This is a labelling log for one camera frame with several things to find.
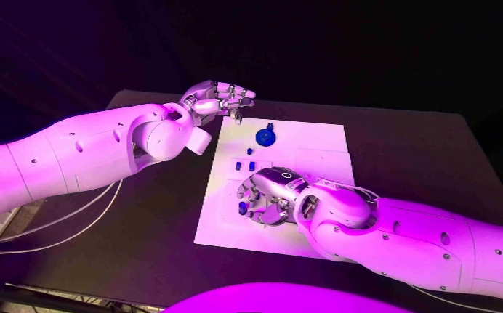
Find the black table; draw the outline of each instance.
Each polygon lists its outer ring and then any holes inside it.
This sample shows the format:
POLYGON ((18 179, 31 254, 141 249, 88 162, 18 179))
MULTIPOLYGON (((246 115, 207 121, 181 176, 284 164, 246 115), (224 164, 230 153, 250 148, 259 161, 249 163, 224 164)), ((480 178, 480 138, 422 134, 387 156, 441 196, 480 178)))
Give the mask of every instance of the black table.
MULTIPOLYGON (((122 91, 109 108, 177 100, 174 94, 122 91)), ((358 186, 503 224, 501 183, 459 115, 260 100, 243 115, 343 124, 358 186)), ((213 135, 204 154, 183 150, 170 162, 126 178, 108 214, 72 241, 46 251, 0 256, 0 281, 160 306, 242 282, 294 282, 420 312, 455 309, 358 265, 194 244, 220 118, 203 128, 213 135)), ((96 194, 49 198, 33 226, 67 214, 96 194)), ((62 240, 89 224, 109 199, 111 194, 62 224, 0 250, 62 240)), ((250 293, 249 299, 271 294, 250 293)), ((495 298, 446 297, 503 310, 495 298)))

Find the white paper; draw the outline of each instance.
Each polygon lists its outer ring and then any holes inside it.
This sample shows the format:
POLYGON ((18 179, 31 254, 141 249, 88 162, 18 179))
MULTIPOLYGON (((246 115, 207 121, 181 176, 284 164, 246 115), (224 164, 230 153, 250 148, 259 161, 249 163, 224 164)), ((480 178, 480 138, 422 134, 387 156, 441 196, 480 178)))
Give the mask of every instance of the white paper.
MULTIPOLYGON (((243 118, 237 126, 230 118, 223 118, 194 243, 322 259, 295 224, 268 227, 237 214, 237 187, 259 169, 271 166, 292 169, 309 182, 324 177, 354 185, 343 126, 256 118, 243 118), (268 123, 273 125, 276 140, 262 147, 255 133, 268 123), (253 172, 247 169, 250 161, 253 172)), ((256 208, 265 208, 263 203, 260 199, 256 208)))

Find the dark background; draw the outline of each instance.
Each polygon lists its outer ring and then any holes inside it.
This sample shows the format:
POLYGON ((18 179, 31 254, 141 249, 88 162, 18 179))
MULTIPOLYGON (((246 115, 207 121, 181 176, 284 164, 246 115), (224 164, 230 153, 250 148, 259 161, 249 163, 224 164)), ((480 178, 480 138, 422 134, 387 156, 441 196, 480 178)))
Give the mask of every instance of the dark background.
POLYGON ((1 0, 0 141, 121 89, 459 113, 501 169, 500 0, 1 0))

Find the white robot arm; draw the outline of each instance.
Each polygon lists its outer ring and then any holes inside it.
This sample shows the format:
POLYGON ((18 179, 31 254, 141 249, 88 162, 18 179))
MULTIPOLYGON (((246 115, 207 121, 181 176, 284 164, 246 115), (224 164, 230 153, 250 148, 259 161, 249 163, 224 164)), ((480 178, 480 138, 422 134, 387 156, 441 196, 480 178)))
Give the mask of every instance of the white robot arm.
POLYGON ((246 179, 243 197, 239 213, 271 226, 294 218, 324 258, 429 290, 503 298, 503 227, 327 179, 308 184, 279 167, 246 179), (259 194, 269 206, 250 210, 259 194))
POLYGON ((92 190, 170 160, 187 147, 198 155, 211 139, 197 126, 214 115, 240 122, 255 93, 206 81, 178 103, 145 104, 70 117, 0 145, 0 213, 51 195, 92 190))

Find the robotic hand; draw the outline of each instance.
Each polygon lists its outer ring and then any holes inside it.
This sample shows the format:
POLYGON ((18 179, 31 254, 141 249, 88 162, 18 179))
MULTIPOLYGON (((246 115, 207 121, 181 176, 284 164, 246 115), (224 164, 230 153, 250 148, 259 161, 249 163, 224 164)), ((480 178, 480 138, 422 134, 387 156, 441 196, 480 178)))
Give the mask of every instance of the robotic hand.
POLYGON ((429 290, 503 298, 503 227, 327 179, 308 184, 279 167, 259 170, 236 195, 240 215, 269 226, 294 220, 324 258, 429 290), (259 195, 265 211, 252 210, 259 195))
POLYGON ((216 114, 240 123, 239 107, 252 106, 253 98, 233 84, 206 81, 178 103, 77 115, 0 145, 0 213, 50 195, 106 186, 184 147, 200 155, 211 137, 198 126, 216 114))

